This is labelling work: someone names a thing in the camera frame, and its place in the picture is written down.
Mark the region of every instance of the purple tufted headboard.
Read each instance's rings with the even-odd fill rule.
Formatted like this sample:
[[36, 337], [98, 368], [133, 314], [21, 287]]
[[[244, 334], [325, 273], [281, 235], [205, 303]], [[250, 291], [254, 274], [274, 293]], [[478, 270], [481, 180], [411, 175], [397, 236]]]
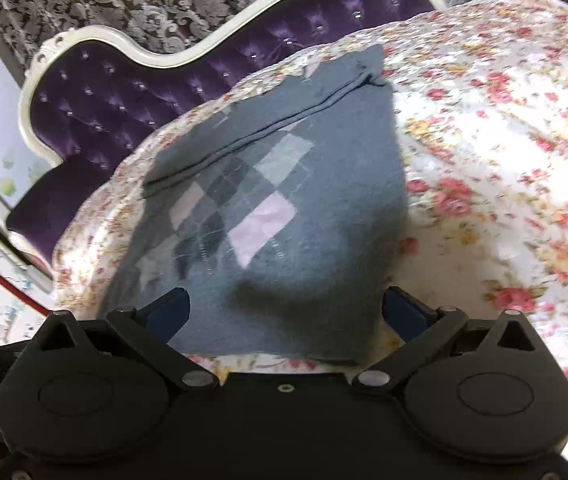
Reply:
[[[25, 237], [50, 262], [55, 243], [84, 200], [155, 129], [302, 48], [436, 7], [443, 8], [443, 2], [279, 0], [246, 21], [243, 15], [249, 7], [231, 20], [245, 20], [238, 30], [212, 48], [203, 46], [208, 40], [214, 43], [212, 36], [207, 38], [189, 49], [205, 53], [171, 68], [157, 68], [169, 64], [171, 56], [144, 52], [137, 56], [140, 62], [112, 41], [91, 40], [89, 29], [97, 29], [94, 36], [99, 37], [103, 27], [80, 29], [86, 39], [62, 45], [52, 62], [42, 48], [35, 63], [46, 66], [35, 82], [27, 81], [24, 86], [20, 106], [25, 117], [20, 118], [20, 127], [37, 153], [59, 165], [17, 204], [6, 227]], [[231, 22], [224, 27], [232, 29]], [[117, 34], [108, 32], [107, 38]], [[53, 49], [63, 43], [50, 41]], [[119, 41], [126, 45], [128, 40]], [[147, 66], [153, 59], [156, 65]]]

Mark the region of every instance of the screw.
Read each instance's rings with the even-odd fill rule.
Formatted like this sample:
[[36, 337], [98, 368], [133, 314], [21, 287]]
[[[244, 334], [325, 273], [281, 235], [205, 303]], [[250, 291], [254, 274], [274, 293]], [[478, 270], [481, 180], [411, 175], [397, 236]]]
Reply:
[[366, 370], [360, 373], [357, 379], [365, 386], [384, 386], [390, 382], [391, 376], [381, 370]]
[[213, 375], [209, 372], [194, 370], [192, 372], [187, 372], [181, 378], [186, 386], [191, 388], [203, 388], [209, 384], [213, 384]]
[[15, 471], [12, 476], [12, 480], [32, 480], [30, 475], [25, 471]]

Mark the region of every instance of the bed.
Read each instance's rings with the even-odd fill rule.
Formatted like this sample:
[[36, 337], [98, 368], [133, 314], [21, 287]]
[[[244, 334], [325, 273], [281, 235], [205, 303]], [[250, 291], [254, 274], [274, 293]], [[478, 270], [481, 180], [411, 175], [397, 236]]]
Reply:
[[[142, 215], [140, 183], [159, 151], [288, 75], [382, 44], [410, 199], [390, 282], [477, 318], [525, 313], [568, 378], [568, 5], [258, 4], [176, 56], [87, 27], [35, 57], [20, 127], [56, 167], [6, 224], [51, 262], [58, 307], [95, 314]], [[381, 327], [375, 352], [400, 344]], [[334, 369], [263, 354], [192, 358], [222, 378]]]

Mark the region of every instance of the gray cloth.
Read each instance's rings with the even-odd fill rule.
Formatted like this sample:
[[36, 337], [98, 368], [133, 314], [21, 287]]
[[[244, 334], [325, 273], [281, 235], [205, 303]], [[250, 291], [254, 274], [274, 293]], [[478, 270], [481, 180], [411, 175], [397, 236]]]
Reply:
[[382, 69], [380, 46], [321, 63], [160, 153], [102, 314], [183, 286], [179, 351], [364, 357], [406, 212]]

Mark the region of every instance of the red strip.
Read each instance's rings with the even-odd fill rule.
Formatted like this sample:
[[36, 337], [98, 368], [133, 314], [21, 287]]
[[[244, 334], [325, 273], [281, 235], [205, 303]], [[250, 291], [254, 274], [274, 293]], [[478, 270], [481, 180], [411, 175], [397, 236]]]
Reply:
[[37, 303], [29, 296], [25, 295], [21, 290], [19, 290], [16, 286], [14, 286], [12, 283], [10, 283], [6, 278], [4, 278], [1, 275], [0, 275], [0, 285], [3, 288], [5, 288], [7, 291], [9, 291], [13, 296], [16, 296], [25, 304], [27, 304], [27, 306], [34, 308], [36, 311], [38, 311], [40, 314], [43, 314], [44, 316], [50, 316], [51, 314], [50, 310], [48, 310], [43, 305]]

